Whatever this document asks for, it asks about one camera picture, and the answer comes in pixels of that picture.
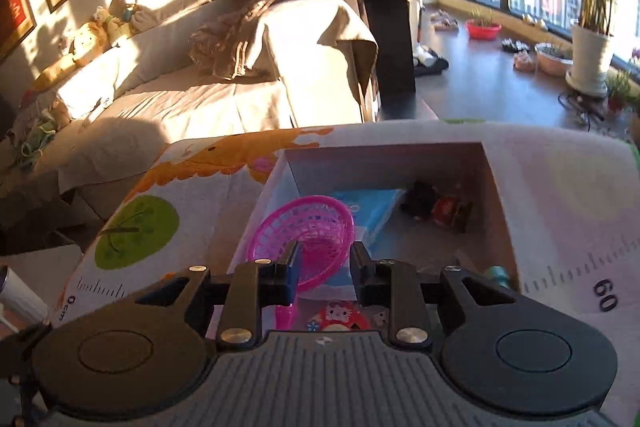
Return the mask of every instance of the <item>printed number 60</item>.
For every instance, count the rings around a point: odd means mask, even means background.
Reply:
[[[602,297],[600,299],[600,311],[601,312],[610,312],[613,308],[618,305],[618,297],[615,294],[610,293],[613,291],[613,283],[611,279],[603,279],[596,283],[593,287],[593,292],[598,296]]]

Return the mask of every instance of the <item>blue package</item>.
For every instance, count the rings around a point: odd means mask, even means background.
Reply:
[[[356,227],[355,240],[369,248],[403,193],[404,190],[344,190],[333,192],[331,197],[349,207]]]

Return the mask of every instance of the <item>windowsill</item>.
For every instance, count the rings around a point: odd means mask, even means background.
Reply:
[[[455,10],[460,10],[468,14],[471,14],[479,5],[479,3],[469,0],[438,0],[437,4],[453,8]],[[481,6],[491,8],[491,6],[485,4],[481,4]],[[554,32],[544,31],[535,26],[529,26],[528,24],[525,24],[522,19],[508,13],[501,12],[498,9],[492,9],[492,17],[494,21],[501,24],[503,28],[516,33],[520,38],[527,42],[552,42],[554,44],[560,44],[562,47],[571,50],[574,47],[570,40],[567,40]],[[614,57],[611,63],[611,68],[612,70],[620,69],[634,72],[633,68],[629,66],[629,64],[617,57]],[[635,82],[632,82],[631,86],[633,92],[636,95],[640,95],[640,84],[638,84],[638,81],[636,80]]]

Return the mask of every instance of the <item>brown blanket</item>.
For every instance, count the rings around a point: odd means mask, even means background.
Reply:
[[[247,73],[246,54],[258,19],[284,0],[251,0],[241,10],[204,25],[191,39],[191,59],[201,69],[232,80]]]

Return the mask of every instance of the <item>open box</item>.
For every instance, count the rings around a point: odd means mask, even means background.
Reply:
[[[257,201],[229,271],[245,261],[246,249],[260,223],[289,201],[331,195],[336,190],[408,189],[416,180],[474,204],[466,232],[456,233],[432,221],[415,221],[396,208],[372,256],[407,261],[418,270],[433,273],[456,260],[479,272],[500,265],[517,285],[504,211],[484,148],[478,142],[286,150]],[[314,307],[318,305],[300,302],[296,328],[303,328],[309,318],[306,315],[310,312],[303,310]],[[273,327],[267,311],[263,322],[265,329]]]

